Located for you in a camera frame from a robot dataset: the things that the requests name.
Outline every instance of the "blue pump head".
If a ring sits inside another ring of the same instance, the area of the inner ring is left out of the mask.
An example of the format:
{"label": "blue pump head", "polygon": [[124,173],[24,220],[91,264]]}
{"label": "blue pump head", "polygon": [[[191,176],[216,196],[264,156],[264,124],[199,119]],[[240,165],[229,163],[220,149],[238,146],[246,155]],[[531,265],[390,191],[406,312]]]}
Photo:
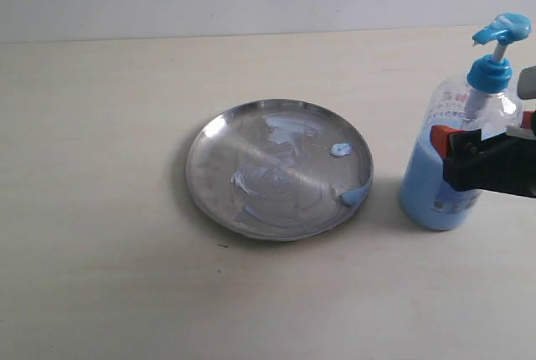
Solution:
{"label": "blue pump head", "polygon": [[488,54],[475,61],[467,74],[467,82],[477,90],[494,94],[505,90],[512,78],[512,68],[504,52],[509,44],[528,37],[530,20],[516,13],[505,13],[495,18],[484,29],[472,36],[475,44],[487,44],[497,40],[493,55]]}

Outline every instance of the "stainless steel plate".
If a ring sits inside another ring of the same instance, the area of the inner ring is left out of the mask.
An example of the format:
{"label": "stainless steel plate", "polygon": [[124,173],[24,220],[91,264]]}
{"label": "stainless steel plate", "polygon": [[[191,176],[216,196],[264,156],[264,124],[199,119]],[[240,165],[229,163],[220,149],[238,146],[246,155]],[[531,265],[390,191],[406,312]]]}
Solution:
{"label": "stainless steel plate", "polygon": [[297,100],[259,100],[213,119],[188,154],[195,203],[254,239],[295,240],[350,218],[374,174],[363,137],[341,116]]}

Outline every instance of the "blue liquid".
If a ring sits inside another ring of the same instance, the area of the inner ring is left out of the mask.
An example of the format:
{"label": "blue liquid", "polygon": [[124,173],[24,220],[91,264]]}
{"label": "blue liquid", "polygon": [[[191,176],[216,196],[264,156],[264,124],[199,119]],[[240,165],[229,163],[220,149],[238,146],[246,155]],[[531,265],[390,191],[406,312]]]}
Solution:
{"label": "blue liquid", "polygon": [[428,141],[428,132],[423,132],[415,143],[410,163],[406,170],[399,200],[402,209],[418,224],[433,230],[451,230],[462,224],[471,212],[464,208],[459,212],[445,213],[434,209],[440,189],[446,192],[452,202],[464,202],[467,194],[456,192],[443,181],[443,161]]}

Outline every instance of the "table surface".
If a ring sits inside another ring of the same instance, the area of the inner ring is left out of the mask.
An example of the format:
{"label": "table surface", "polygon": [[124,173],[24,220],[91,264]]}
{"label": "table surface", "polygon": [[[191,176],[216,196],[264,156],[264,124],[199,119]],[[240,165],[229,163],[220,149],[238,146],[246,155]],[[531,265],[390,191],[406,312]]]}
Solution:
{"label": "table surface", "polygon": [[[534,202],[485,193],[433,233],[396,199],[431,92],[492,50],[475,30],[0,46],[0,358],[532,358]],[[332,232],[255,242],[188,197],[199,127],[271,97],[370,145],[371,195]]]}

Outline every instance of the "plastic bottle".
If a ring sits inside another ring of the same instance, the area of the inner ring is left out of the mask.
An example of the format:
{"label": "plastic bottle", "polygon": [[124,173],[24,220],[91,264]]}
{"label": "plastic bottle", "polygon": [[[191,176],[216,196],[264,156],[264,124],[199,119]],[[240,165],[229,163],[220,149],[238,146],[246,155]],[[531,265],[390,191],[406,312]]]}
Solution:
{"label": "plastic bottle", "polygon": [[514,13],[499,15],[473,35],[475,44],[497,40],[493,55],[475,61],[467,76],[443,81],[430,100],[399,192],[402,209],[418,224],[434,230],[451,230],[471,212],[478,190],[457,192],[443,180],[443,162],[430,143],[430,129],[440,124],[462,130],[482,129],[482,138],[518,126],[523,112],[515,88],[509,86],[512,68],[506,47],[525,39],[528,18]]}

